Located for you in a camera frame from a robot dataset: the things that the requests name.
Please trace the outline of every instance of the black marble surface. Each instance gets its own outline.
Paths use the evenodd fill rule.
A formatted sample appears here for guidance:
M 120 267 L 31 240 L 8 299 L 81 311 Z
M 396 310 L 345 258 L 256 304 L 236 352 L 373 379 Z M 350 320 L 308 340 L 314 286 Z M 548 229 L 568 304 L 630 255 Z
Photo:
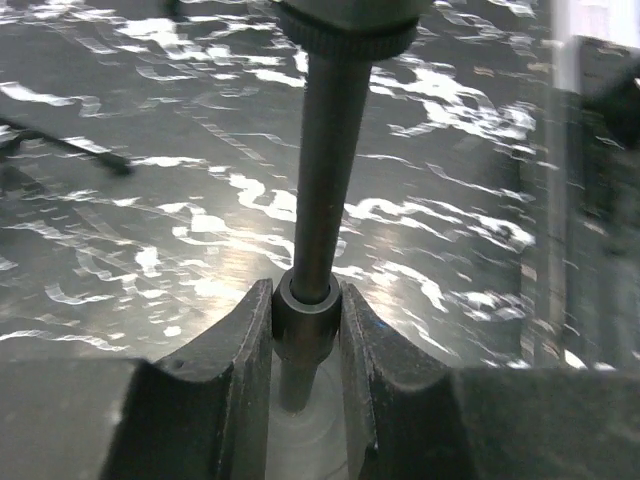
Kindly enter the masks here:
M 5 167 L 2 358 L 157 358 L 291 266 L 305 55 L 261 2 L 157 3 L 0 3 L 0 114 L 137 164 Z M 374 71 L 335 273 L 451 365 L 526 366 L 549 29 L 536 0 L 438 1 Z

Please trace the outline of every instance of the marble countertop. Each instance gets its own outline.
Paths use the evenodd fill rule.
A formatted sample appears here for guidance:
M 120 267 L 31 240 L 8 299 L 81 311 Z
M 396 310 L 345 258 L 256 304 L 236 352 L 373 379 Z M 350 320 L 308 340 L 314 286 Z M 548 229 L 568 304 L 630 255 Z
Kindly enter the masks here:
M 305 54 L 263 3 L 158 3 L 0 2 L 1 115 L 137 165 L 4 168 L 1 358 L 157 358 L 291 267 Z M 536 0 L 437 1 L 374 69 L 335 273 L 451 365 L 526 365 L 549 38 Z

